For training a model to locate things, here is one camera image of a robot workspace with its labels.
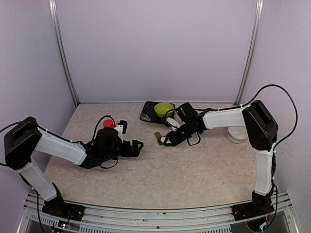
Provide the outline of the green pill organizer box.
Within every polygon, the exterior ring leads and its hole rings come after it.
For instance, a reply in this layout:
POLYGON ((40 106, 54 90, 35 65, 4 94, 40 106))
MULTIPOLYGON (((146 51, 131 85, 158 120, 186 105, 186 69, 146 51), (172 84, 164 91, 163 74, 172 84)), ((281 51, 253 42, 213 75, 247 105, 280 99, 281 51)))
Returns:
POLYGON ((161 141, 161 139, 162 139, 161 133, 160 132, 155 132, 154 135, 155 135, 155 137, 157 139, 158 144, 159 145, 163 145, 163 142, 161 141))

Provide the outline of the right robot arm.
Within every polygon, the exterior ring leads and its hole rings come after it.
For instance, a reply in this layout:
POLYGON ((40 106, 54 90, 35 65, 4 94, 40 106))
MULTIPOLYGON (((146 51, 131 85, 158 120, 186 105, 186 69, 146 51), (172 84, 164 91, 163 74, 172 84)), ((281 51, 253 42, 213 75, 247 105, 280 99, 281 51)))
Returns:
POLYGON ((206 109, 198 113, 188 102, 175 110, 182 120, 179 125, 174 119, 164 117, 172 131, 160 138, 165 146, 175 147, 193 134, 200 135, 206 130, 226 127, 244 127, 256 155, 256 183, 248 210, 258 216, 267 206, 273 193, 275 172, 275 146, 278 125, 265 105, 256 100, 251 104, 228 109, 206 109))

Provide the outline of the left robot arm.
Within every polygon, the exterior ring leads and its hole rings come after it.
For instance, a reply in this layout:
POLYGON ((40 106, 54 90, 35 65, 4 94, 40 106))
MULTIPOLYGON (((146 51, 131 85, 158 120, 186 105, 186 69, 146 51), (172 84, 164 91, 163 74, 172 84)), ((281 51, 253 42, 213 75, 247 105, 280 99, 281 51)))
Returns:
POLYGON ((35 162, 33 152, 45 153, 85 169, 104 168, 103 163, 119 157, 136 158, 144 146, 138 140, 125 141, 127 122, 120 121, 111 127, 95 130, 88 143, 72 141, 58 136, 37 124, 34 117, 6 126, 4 136, 5 164, 17 171, 41 198, 49 202, 49 208, 58 216, 68 211, 56 185, 50 182, 35 162))

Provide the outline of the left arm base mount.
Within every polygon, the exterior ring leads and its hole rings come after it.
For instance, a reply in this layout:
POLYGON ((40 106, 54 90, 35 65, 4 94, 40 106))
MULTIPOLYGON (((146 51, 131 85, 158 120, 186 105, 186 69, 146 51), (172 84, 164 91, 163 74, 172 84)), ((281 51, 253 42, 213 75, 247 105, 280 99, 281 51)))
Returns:
POLYGON ((85 207, 82 205, 57 200, 45 201, 42 207, 43 213, 74 221, 82 221, 84 211, 85 207))

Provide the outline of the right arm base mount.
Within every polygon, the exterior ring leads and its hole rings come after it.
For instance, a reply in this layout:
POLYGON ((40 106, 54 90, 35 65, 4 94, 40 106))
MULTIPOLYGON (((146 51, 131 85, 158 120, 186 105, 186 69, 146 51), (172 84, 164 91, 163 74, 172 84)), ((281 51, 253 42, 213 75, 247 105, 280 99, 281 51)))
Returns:
POLYGON ((236 204, 231 207, 235 221, 253 218, 268 214, 274 211, 272 202, 269 201, 251 201, 243 204, 236 204))

